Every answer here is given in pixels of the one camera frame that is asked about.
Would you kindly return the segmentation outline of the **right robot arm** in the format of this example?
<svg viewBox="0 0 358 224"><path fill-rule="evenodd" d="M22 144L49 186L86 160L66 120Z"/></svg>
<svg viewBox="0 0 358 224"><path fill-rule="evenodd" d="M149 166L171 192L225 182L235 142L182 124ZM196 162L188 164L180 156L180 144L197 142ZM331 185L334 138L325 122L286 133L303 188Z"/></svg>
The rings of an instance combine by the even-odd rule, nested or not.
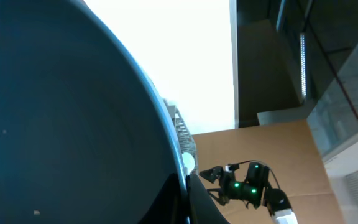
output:
<svg viewBox="0 0 358 224"><path fill-rule="evenodd" d="M262 161L249 160L246 177L237 180L235 171L242 162L216 166L200 172L200 176L211 182L218 181L218 188L207 189L207 193L220 205L225 206L231 200L240 200L248 207L255 209L266 207L274 224L297 224L298 219L285 192L269 182L269 175L274 174L271 168Z"/></svg>

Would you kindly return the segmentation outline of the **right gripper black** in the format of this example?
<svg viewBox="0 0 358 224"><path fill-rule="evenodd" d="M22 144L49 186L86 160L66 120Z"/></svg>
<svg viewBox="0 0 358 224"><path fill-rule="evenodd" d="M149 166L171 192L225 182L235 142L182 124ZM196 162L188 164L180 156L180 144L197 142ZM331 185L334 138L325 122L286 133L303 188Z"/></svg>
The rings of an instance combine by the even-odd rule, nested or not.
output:
<svg viewBox="0 0 358 224"><path fill-rule="evenodd" d="M241 199L242 182L236 180L235 171L239 164L228 164L225 167L215 166L201 171L199 175L208 182L218 180L218 188L207 189L207 193L220 205L225 206L230 200Z"/></svg>

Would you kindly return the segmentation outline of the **dark blue plate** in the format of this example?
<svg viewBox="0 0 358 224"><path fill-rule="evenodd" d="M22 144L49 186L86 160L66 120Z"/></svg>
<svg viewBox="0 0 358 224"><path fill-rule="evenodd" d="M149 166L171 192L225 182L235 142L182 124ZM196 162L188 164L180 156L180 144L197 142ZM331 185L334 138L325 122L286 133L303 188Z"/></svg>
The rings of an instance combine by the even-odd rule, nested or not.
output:
<svg viewBox="0 0 358 224"><path fill-rule="evenodd" d="M186 184L163 100L78 1L0 1L0 223L139 223Z"/></svg>

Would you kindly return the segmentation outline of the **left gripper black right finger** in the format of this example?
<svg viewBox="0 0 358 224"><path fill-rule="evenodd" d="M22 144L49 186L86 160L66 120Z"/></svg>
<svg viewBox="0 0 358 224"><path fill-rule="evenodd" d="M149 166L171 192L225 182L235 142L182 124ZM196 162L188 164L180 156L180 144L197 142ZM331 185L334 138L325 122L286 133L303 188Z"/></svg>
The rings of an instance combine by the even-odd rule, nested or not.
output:
<svg viewBox="0 0 358 224"><path fill-rule="evenodd" d="M197 175L186 178L189 218L192 224L229 224L218 210Z"/></svg>

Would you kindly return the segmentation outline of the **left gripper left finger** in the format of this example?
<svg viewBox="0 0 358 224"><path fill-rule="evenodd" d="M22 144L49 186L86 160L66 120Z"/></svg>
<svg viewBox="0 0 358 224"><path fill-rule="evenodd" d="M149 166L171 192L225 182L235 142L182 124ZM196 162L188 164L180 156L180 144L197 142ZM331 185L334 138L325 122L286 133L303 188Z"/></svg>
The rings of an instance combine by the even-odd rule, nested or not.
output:
<svg viewBox="0 0 358 224"><path fill-rule="evenodd" d="M171 174L139 224L180 224L181 192L178 176Z"/></svg>

